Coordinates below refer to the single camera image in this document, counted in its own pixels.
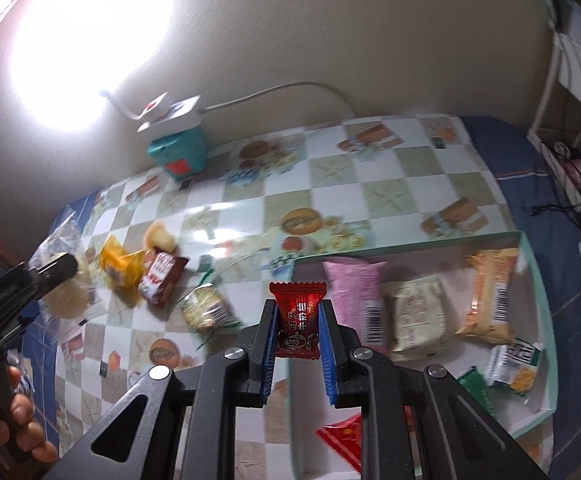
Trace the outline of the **person's left hand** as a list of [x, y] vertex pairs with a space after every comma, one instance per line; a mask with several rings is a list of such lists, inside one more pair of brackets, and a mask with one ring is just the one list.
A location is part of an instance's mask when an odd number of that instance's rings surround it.
[[0, 446], [14, 442], [18, 450], [37, 463], [54, 464], [58, 460], [57, 448], [33, 419], [32, 401], [16, 392], [20, 380], [17, 367], [0, 363]]

